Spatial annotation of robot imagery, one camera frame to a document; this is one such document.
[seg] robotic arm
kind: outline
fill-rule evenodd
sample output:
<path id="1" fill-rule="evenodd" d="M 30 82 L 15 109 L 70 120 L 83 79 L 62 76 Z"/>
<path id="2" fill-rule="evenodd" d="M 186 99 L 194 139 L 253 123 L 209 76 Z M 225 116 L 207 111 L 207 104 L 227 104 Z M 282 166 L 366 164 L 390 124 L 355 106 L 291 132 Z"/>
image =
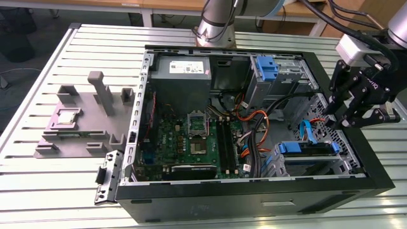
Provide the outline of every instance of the robotic arm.
<path id="1" fill-rule="evenodd" d="M 330 90 L 333 95 L 325 114 L 337 114 L 345 101 L 353 98 L 338 121 L 327 121 L 333 128 L 363 127 L 401 121 L 391 102 L 398 93 L 407 88 L 407 3 L 393 17 L 389 29 L 366 13 L 341 8 L 330 0 L 334 14 L 337 10 L 367 16 L 374 22 L 349 21 L 378 28 L 367 35 L 339 24 L 309 0 L 301 0 L 307 8 L 334 28 L 345 33 L 337 51 L 338 61 Z M 209 0 L 202 14 L 202 23 L 194 31 L 197 43 L 205 47 L 230 48 L 235 46 L 235 16 L 273 16 L 282 8 L 283 0 Z"/>
<path id="2" fill-rule="evenodd" d="M 265 17 L 274 15 L 285 0 L 209 0 L 202 13 L 197 43 L 203 47 L 231 48 L 235 46 L 235 16 Z"/>

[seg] floor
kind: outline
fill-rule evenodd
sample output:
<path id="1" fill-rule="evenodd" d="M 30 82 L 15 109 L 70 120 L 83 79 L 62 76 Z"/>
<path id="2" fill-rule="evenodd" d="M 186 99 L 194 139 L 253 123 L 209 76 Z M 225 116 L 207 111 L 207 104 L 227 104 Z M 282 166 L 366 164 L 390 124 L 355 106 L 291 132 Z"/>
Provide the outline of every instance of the floor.
<path id="1" fill-rule="evenodd" d="M 54 19 L 47 9 L 34 9 L 32 17 L 38 31 L 28 35 L 28 39 L 36 51 L 36 57 L 24 63 L 12 63 L 0 54 L 0 73 L 15 68 L 43 69 L 68 26 L 74 22 L 130 26 L 132 21 L 135 26 L 143 26 L 140 14 L 60 10 L 59 15 L 60 17 Z M 197 16 L 168 15 L 164 19 L 160 15 L 154 16 L 155 27 L 191 29 L 201 22 L 201 17 Z M 235 30 L 257 32 L 255 20 L 237 19 Z M 0 133 L 7 127 L 39 73 L 35 70 L 18 70 L 2 75 L 11 83 L 11 87 L 0 90 Z"/>

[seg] ram slot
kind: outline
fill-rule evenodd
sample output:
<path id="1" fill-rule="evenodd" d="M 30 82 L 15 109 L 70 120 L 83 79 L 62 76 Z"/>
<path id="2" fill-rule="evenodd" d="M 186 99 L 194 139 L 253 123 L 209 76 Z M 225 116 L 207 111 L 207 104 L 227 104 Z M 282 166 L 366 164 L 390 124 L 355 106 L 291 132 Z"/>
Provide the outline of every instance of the ram slot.
<path id="1" fill-rule="evenodd" d="M 217 121 L 217 133 L 218 133 L 218 152 L 221 159 L 221 171 L 226 173 L 226 171 L 229 170 L 229 158 L 227 158 L 227 151 L 225 146 L 222 121 Z"/>
<path id="2" fill-rule="evenodd" d="M 233 135 L 231 135 L 230 122 L 223 123 L 223 136 L 225 136 L 225 147 L 226 147 L 227 158 L 229 158 L 230 173 L 235 173 L 237 157 L 235 157 L 234 141 L 233 141 Z"/>

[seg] white label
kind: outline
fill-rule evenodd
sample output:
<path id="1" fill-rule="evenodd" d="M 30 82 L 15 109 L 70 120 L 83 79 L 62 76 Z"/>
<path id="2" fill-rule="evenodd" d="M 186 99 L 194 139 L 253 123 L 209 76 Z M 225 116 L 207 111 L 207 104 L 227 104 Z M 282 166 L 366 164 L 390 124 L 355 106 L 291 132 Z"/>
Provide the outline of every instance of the white label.
<path id="1" fill-rule="evenodd" d="M 245 170 L 246 172 L 250 172 L 250 169 L 251 169 L 251 166 L 250 166 L 249 164 L 245 164 L 245 165 L 243 165 L 243 170 Z"/>
<path id="2" fill-rule="evenodd" d="M 131 4 L 131 3 L 122 3 L 123 6 L 135 6 L 135 7 L 139 7 L 140 5 L 139 4 Z"/>
<path id="3" fill-rule="evenodd" d="M 241 105 L 247 109 L 249 104 L 245 101 L 242 101 Z"/>
<path id="4" fill-rule="evenodd" d="M 205 73 L 203 66 L 205 63 L 202 61 L 171 61 L 170 73 L 203 74 Z"/>

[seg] aluminum slotted table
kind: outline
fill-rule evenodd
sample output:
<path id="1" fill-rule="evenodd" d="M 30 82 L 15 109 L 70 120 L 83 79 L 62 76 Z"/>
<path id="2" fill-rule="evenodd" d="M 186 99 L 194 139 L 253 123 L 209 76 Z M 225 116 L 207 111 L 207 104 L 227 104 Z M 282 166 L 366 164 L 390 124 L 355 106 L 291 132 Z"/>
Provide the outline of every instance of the aluminum slotted table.
<path id="1" fill-rule="evenodd" d="M 238 48 L 315 52 L 331 75 L 338 39 L 237 33 Z M 0 228 L 132 227 L 120 205 L 94 206 L 103 158 L 35 159 L 35 147 L 62 84 L 94 92 L 90 71 L 103 71 L 114 92 L 138 90 L 146 44 L 194 46 L 190 30 L 103 25 L 68 29 L 0 137 Z M 398 108 L 406 117 L 405 109 Z M 150 228 L 403 228 L 407 225 L 407 121 L 363 130 L 397 188 L 321 215 L 148 224 Z"/>

